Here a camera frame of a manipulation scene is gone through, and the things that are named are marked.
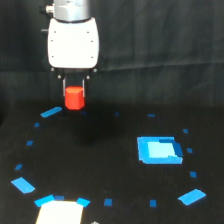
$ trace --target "blue tape marker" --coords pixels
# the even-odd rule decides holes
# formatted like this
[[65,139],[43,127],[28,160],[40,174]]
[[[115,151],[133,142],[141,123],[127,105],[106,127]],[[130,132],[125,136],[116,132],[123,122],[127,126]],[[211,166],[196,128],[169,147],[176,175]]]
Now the blue tape marker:
[[184,134],[188,134],[188,129],[183,129]]
[[53,115],[53,114],[56,114],[56,113],[58,113],[59,111],[62,111],[62,108],[61,107],[55,107],[55,108],[53,108],[53,109],[51,109],[51,110],[48,110],[48,111],[46,111],[46,112],[44,112],[44,113],[42,113],[42,114],[40,114],[42,117],[49,117],[49,116],[51,116],[51,115]]
[[173,144],[173,148],[174,148],[174,151],[175,151],[175,155],[182,157],[183,152],[182,152],[180,144],[176,143],[176,142],[172,143],[172,144]]
[[14,186],[16,186],[20,191],[22,191],[24,194],[30,193],[35,190],[35,188],[31,184],[29,184],[26,180],[24,180],[22,177],[11,181],[11,183]]
[[54,196],[54,199],[56,201],[64,201],[65,197],[64,196]]
[[202,191],[195,189],[181,197],[178,198],[178,200],[182,201],[185,205],[190,205],[193,202],[196,202],[200,200],[201,198],[204,198],[206,196],[205,193]]
[[174,137],[138,137],[139,160],[146,164],[182,164],[183,159],[181,157],[150,158],[148,142],[160,142],[162,140],[175,141]]
[[34,201],[34,203],[36,204],[37,207],[41,207],[43,204],[50,202],[50,201],[54,201],[53,195],[49,195],[47,197],[38,199],[38,200]]
[[81,111],[80,114],[87,115],[87,112],[86,111]]
[[148,117],[155,117],[156,115],[155,114],[148,114],[147,116]]
[[32,144],[33,144],[33,141],[28,141],[28,142],[26,143],[27,146],[31,146]]
[[160,143],[176,143],[174,139],[159,139]]
[[112,199],[105,199],[104,206],[112,206]]
[[35,124],[34,124],[34,127],[35,127],[35,128],[40,127],[40,123],[35,123]]
[[156,207],[156,200],[150,200],[150,203],[149,203],[150,207]]
[[22,164],[18,164],[15,168],[15,170],[20,170],[22,168]]
[[197,173],[194,172],[194,171],[191,171],[190,172],[190,176],[193,177],[193,178],[196,178],[197,177]]
[[90,201],[86,200],[86,199],[83,199],[83,198],[79,198],[77,201],[76,201],[77,204],[79,205],[82,205],[83,207],[86,207]]
[[193,153],[193,150],[191,148],[187,148],[188,153]]

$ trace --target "red block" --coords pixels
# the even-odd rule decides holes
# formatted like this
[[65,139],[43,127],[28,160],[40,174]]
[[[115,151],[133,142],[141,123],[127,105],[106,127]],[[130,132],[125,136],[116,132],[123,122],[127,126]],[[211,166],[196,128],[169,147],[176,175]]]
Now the red block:
[[81,86],[69,86],[65,89],[65,106],[69,110],[79,110],[85,106],[83,88]]

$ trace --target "black backdrop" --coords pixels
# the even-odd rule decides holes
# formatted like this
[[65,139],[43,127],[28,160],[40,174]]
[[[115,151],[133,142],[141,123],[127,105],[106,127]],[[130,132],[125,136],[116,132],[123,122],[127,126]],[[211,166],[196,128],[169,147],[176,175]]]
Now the black backdrop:
[[[0,120],[17,101],[61,99],[61,83],[41,62],[44,0],[1,0]],[[94,74],[89,100],[105,103],[222,106],[222,0],[91,0],[107,67]]]

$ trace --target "white block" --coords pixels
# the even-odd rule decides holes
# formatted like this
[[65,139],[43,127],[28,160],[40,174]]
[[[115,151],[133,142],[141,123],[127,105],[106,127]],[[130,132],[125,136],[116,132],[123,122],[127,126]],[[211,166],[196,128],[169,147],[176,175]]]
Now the white block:
[[70,201],[51,201],[41,206],[36,224],[80,224],[83,206]]

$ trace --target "black table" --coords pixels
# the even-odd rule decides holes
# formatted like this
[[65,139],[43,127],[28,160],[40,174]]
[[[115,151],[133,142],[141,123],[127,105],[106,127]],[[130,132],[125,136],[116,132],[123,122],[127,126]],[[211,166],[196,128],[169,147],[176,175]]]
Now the black table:
[[[64,109],[49,118],[40,116],[51,108],[19,104],[0,128],[1,224],[34,224],[39,213],[34,201],[51,194],[67,201],[90,200],[82,224],[224,221],[223,110],[124,105],[89,107],[86,115]],[[40,127],[34,128],[36,122]],[[140,136],[174,136],[183,164],[143,164],[138,160]],[[28,140],[33,141],[30,147]],[[19,163],[23,167],[16,171]],[[197,172],[196,179],[190,171]],[[36,189],[20,192],[11,184],[19,177]],[[193,189],[207,196],[190,206],[177,200]],[[112,207],[104,206],[105,198],[113,199]],[[150,208],[150,199],[157,200],[156,208]]]

